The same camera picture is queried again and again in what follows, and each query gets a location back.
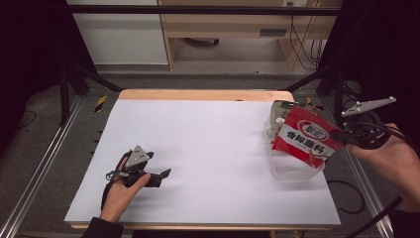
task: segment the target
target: person's right hand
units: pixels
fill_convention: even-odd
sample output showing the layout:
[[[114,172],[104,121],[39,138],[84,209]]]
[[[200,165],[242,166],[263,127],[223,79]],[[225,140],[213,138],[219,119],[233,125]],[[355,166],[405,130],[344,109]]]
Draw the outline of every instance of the person's right hand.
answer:
[[[395,124],[387,126],[397,129]],[[355,145],[347,145],[346,148],[395,185],[407,211],[420,212],[420,161],[408,144],[391,136],[383,146],[375,150],[364,150]]]

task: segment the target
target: aluminum rail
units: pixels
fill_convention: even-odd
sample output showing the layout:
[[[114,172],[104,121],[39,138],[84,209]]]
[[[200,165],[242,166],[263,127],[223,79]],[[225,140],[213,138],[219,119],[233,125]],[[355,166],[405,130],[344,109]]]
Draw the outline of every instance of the aluminum rail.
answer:
[[[343,16],[355,14],[341,8],[245,7],[245,6],[146,6],[146,5],[46,5],[47,10],[88,14],[212,14]]]
[[[322,105],[326,109],[326,112],[331,120],[335,121],[333,105],[330,102],[330,99],[325,96],[319,97]],[[361,163],[353,158],[349,152],[345,152],[346,159],[349,163],[349,167],[352,170],[353,175],[355,176],[356,183],[358,184],[362,194],[364,195],[365,201],[367,203],[367,208],[370,211],[372,216],[378,215],[383,209],[384,206],[380,201],[379,196],[377,195],[373,184],[370,182],[368,175],[363,169]],[[376,227],[382,236],[382,238],[393,238],[392,226],[388,216],[383,217],[380,221],[376,223]]]
[[[69,118],[63,126],[58,127],[58,130],[55,133],[49,148],[44,154],[43,159],[40,161],[37,170],[25,188],[24,193],[21,195],[21,198],[19,199],[12,213],[9,215],[7,221],[1,227],[0,238],[14,237],[18,231],[26,213],[28,212],[32,202],[35,199],[35,196],[37,195],[38,190],[41,187],[41,184],[44,181],[44,178],[50,169],[50,166],[55,159],[56,154],[58,153],[59,148],[61,147],[62,142],[65,139],[69,128],[71,127],[77,115],[82,99],[82,96],[76,96],[70,110]]]

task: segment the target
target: wrist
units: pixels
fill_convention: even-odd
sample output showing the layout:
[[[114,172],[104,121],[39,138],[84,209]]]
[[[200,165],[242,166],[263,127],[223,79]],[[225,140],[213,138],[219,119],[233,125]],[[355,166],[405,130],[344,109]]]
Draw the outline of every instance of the wrist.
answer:
[[[99,215],[99,218],[102,219],[102,220],[104,220],[104,221],[111,222],[111,223],[118,223],[118,221],[120,220],[120,217],[118,217],[116,215],[108,214],[106,212],[102,212]]]
[[[405,211],[420,212],[420,175],[412,175],[399,185]]]

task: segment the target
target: hand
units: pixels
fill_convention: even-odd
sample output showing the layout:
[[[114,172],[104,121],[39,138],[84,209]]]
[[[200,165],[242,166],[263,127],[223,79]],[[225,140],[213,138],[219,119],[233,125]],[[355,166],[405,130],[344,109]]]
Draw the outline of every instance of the hand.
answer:
[[[387,126],[397,129],[395,124]],[[395,185],[407,211],[420,211],[420,161],[409,145],[391,136],[375,150],[364,150],[355,145],[347,145],[346,148]]]
[[[120,168],[118,169],[121,171],[123,169],[123,165],[126,164],[128,158],[124,159],[123,163],[121,163]],[[134,183],[130,187],[125,187],[123,181],[120,178],[116,179],[112,184],[111,188],[109,189],[104,207],[99,218],[117,223],[120,220],[121,215],[130,205],[131,201],[133,200],[136,193],[148,183],[151,175],[146,174],[139,178],[136,183]]]

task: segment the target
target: white cabinet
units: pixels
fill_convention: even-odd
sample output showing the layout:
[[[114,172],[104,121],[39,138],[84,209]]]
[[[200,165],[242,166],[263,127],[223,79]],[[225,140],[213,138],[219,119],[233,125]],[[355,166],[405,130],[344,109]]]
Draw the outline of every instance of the white cabinet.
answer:
[[[156,0],[67,0],[68,4],[156,5]],[[167,64],[159,14],[73,14],[95,64]]]

